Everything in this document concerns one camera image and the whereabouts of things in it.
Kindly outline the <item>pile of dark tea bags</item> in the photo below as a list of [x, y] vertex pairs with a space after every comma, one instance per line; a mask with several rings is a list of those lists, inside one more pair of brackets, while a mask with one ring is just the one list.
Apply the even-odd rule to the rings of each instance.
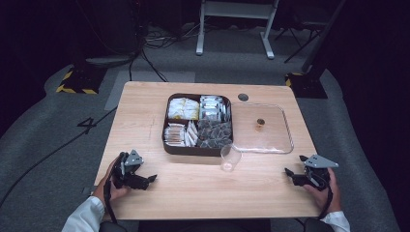
[[220, 149], [233, 142], [230, 122], [200, 120], [198, 122], [199, 148]]

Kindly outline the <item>black yellow striped stand base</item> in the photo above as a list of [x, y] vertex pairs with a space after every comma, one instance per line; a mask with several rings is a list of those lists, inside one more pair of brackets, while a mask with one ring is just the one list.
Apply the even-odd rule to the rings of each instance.
[[328, 98], [320, 80], [310, 77], [307, 73], [290, 72], [284, 76], [284, 80], [296, 98]]
[[56, 89], [57, 93], [96, 95], [100, 91], [106, 69], [71, 67]]

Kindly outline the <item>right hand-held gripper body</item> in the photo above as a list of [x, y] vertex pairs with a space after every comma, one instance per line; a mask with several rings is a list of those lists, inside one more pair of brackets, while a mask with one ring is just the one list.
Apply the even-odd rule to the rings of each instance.
[[305, 165], [305, 174], [307, 182], [318, 190], [323, 190], [330, 182], [329, 168], [337, 168], [339, 164], [335, 161], [326, 159], [319, 155], [312, 155]]

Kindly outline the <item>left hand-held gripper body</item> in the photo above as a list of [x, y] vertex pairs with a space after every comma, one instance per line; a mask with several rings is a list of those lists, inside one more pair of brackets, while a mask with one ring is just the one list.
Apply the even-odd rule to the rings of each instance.
[[142, 157], [132, 150], [130, 153], [121, 152], [120, 157], [115, 161], [112, 170], [113, 184], [116, 188], [120, 189], [122, 186], [127, 186], [127, 181], [135, 175], [134, 172], [143, 163]]

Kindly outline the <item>row of white stick packets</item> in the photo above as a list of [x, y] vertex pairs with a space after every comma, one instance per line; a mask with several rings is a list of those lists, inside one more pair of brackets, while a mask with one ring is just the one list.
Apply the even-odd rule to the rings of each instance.
[[186, 125], [169, 123], [163, 136], [169, 146], [194, 147], [198, 141], [198, 130], [193, 121], [188, 121]]

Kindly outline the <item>pile of silver packets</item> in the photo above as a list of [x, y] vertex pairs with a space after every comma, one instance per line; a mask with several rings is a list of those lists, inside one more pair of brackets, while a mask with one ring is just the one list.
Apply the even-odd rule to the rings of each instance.
[[227, 122], [228, 101], [222, 96], [201, 96], [199, 104], [199, 119]]

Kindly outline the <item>white metal desk frame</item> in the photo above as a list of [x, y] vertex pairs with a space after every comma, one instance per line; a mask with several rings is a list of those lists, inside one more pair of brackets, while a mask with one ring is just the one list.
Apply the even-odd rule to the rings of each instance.
[[264, 46], [267, 58], [274, 59], [275, 53], [272, 50], [271, 44], [269, 42], [269, 36], [278, 9], [278, 3], [279, 0], [273, 0], [273, 2], [269, 4], [201, 0], [199, 15], [199, 34], [197, 37], [195, 53], [198, 56], [201, 56], [204, 52], [206, 16], [264, 19], [267, 21], [267, 24], [264, 31], [260, 33], [260, 38]]

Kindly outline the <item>person's left hand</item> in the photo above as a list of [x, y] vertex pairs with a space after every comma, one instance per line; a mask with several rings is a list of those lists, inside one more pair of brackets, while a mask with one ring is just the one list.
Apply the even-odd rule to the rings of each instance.
[[115, 163], [116, 159], [114, 159], [111, 164], [107, 167], [107, 170], [104, 174], [104, 176], [101, 178], [99, 181], [98, 185], [94, 189], [92, 196], [98, 197], [103, 204], [105, 204], [105, 194], [109, 193], [110, 194], [110, 200], [116, 200], [121, 197], [124, 197], [130, 192], [130, 188], [128, 187], [121, 187], [121, 188], [116, 188], [114, 186], [111, 186], [110, 188], [107, 188], [105, 185], [106, 184], [111, 184], [111, 169]]

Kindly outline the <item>clear glass cup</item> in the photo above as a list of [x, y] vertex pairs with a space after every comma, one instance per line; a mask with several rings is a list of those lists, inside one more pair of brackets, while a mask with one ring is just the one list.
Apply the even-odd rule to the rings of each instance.
[[242, 156], [242, 152], [234, 144], [223, 146], [220, 150], [220, 168], [223, 171], [232, 172], [241, 161]]

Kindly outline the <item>dark brown compartment box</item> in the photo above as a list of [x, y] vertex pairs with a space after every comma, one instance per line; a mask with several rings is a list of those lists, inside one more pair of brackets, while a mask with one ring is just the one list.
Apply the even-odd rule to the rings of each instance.
[[218, 157], [233, 142], [231, 101], [225, 96], [171, 95], [161, 139], [172, 155]]

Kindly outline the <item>clear plastic lid brown knob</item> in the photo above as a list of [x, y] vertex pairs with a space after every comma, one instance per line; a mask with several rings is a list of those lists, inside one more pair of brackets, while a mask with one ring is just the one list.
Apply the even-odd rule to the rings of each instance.
[[241, 152], [284, 155], [294, 149], [285, 112], [276, 104], [233, 103], [231, 122], [233, 144]]

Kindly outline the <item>person's right hand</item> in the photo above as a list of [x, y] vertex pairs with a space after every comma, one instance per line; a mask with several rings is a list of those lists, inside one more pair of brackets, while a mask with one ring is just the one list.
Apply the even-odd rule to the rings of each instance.
[[312, 195], [318, 208], [325, 211], [325, 215], [331, 212], [342, 211], [336, 175], [332, 168], [329, 168], [328, 171], [330, 175], [330, 186], [328, 188], [320, 191], [310, 185], [304, 185], [304, 189]]

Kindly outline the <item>pile of yellow white packets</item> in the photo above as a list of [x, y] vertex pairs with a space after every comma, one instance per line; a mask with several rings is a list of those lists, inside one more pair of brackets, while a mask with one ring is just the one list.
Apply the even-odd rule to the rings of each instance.
[[187, 98], [172, 99], [168, 106], [167, 115], [171, 119], [197, 120], [199, 103]]

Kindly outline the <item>black tripod stand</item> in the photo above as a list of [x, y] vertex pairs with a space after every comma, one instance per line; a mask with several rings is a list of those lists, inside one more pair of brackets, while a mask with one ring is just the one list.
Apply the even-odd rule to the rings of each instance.
[[329, 17], [326, 14], [292, 12], [287, 15], [280, 27], [280, 32], [275, 36], [275, 40], [277, 41], [285, 34], [289, 34], [298, 48], [284, 62], [288, 63], [316, 38], [320, 37], [328, 23]]

